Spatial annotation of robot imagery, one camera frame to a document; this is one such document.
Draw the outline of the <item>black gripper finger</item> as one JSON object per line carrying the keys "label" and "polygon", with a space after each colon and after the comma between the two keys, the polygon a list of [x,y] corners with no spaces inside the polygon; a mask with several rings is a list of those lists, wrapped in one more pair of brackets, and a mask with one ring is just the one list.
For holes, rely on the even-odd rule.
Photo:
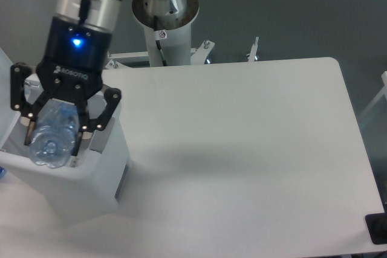
{"label": "black gripper finger", "polygon": [[[37,66],[17,62],[10,67],[10,106],[14,111],[19,111],[21,117],[28,119],[27,133],[24,145],[29,146],[32,133],[36,128],[38,114],[54,95],[54,79],[51,72],[53,66],[48,62],[40,62]],[[42,85],[42,92],[34,103],[29,103],[25,98],[25,81],[32,74],[37,74]]]}
{"label": "black gripper finger", "polygon": [[104,131],[116,110],[122,93],[118,88],[111,88],[103,85],[102,92],[103,98],[106,101],[106,105],[102,113],[96,117],[90,119],[88,110],[88,100],[85,97],[83,88],[80,85],[75,86],[75,99],[74,105],[77,109],[79,118],[79,129],[76,134],[75,145],[72,150],[72,156],[77,156],[82,142],[82,137],[85,132],[93,133],[94,131]]}

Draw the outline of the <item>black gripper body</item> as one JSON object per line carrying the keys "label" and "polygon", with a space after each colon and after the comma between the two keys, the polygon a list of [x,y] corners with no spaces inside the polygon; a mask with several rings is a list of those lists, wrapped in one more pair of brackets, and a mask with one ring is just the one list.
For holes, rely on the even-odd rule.
{"label": "black gripper body", "polygon": [[55,98],[83,105],[102,88],[112,34],[52,18],[47,45],[36,74],[43,101]]}

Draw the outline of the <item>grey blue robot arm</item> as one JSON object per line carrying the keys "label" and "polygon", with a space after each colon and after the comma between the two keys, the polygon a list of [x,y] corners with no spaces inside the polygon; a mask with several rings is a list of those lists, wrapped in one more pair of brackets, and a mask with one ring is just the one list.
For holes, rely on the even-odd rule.
{"label": "grey blue robot arm", "polygon": [[[28,119],[24,144],[32,142],[38,115],[56,99],[73,104],[79,117],[75,144],[84,132],[103,131],[122,93],[105,85],[102,71],[122,0],[57,0],[48,40],[37,66],[10,68],[10,106]],[[198,0],[133,0],[152,66],[191,64],[191,25]]]}

